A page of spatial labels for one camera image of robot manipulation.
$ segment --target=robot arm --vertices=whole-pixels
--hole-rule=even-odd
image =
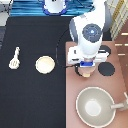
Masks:
[[[104,31],[107,30],[105,26],[105,1],[94,0],[94,11],[74,17],[70,21],[70,35],[78,45],[69,48],[69,64],[93,62],[92,65],[94,65],[95,62],[106,61],[109,53],[99,51],[102,43],[103,29]]]

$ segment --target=bowl rim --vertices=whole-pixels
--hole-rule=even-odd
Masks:
[[[42,72],[42,70],[40,70],[40,69],[38,68],[38,62],[39,62],[41,59],[44,59],[44,58],[49,58],[49,59],[53,62],[53,68],[52,68],[52,70],[53,70],[54,67],[55,67],[55,61],[54,61],[50,56],[42,56],[42,57],[39,57],[39,59],[36,61],[35,66],[36,66],[36,70],[37,70],[38,72],[43,73],[43,74],[47,74],[47,73],[50,73],[52,70],[47,71],[47,72]]]
[[[91,126],[91,127],[94,127],[94,128],[103,128],[103,127],[106,127],[106,126],[108,126],[109,124],[111,124],[112,121],[114,120],[115,114],[116,114],[116,109],[114,109],[113,116],[112,116],[111,120],[110,120],[108,123],[106,123],[106,124],[104,124],[104,125],[101,125],[101,126],[95,126],[95,125],[89,124],[88,122],[86,122],[86,121],[82,118],[82,116],[81,116],[80,113],[79,113],[79,110],[78,110],[78,100],[79,100],[80,96],[81,96],[86,90],[89,90],[89,89],[98,89],[98,90],[101,90],[101,91],[105,92],[105,93],[110,97],[110,99],[112,100],[112,102],[113,102],[113,104],[114,104],[114,100],[113,100],[112,96],[111,96],[107,91],[105,91],[104,89],[102,89],[102,88],[100,88],[100,87],[87,87],[87,88],[83,89],[82,91],[80,91],[80,93],[79,93],[78,96],[77,96],[77,99],[76,99],[76,111],[77,111],[77,114],[78,114],[78,116],[80,117],[80,119],[81,119],[85,124],[87,124],[88,126]]]

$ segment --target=white bowl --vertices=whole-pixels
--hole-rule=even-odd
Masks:
[[[36,69],[43,74],[50,73],[55,67],[54,60],[49,56],[40,57],[36,61]]]
[[[113,98],[99,87],[88,87],[82,90],[76,100],[76,110],[81,120],[94,128],[109,125],[116,113],[111,109]]]

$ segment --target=pink surface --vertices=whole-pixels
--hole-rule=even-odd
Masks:
[[[112,50],[107,62],[114,65],[115,73],[110,77],[102,76],[98,71],[98,66],[96,66],[96,70],[90,78],[83,78],[75,73],[74,67],[66,69],[66,128],[91,128],[82,122],[76,112],[76,98],[84,88],[100,87],[113,97],[115,103],[125,100],[123,93],[126,92],[126,87],[115,42],[104,41],[102,44],[109,46]],[[68,48],[74,45],[74,42],[66,43],[66,54]],[[117,110],[113,122],[106,128],[128,128],[128,110],[122,112]]]

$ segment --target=black table surface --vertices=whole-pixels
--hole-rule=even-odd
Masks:
[[[55,62],[56,44],[72,17],[9,17],[0,51],[0,128],[66,128],[66,69],[56,63],[49,74],[35,68],[41,56]],[[58,59],[65,65],[65,42]],[[20,48],[20,67],[9,68],[15,48]]]

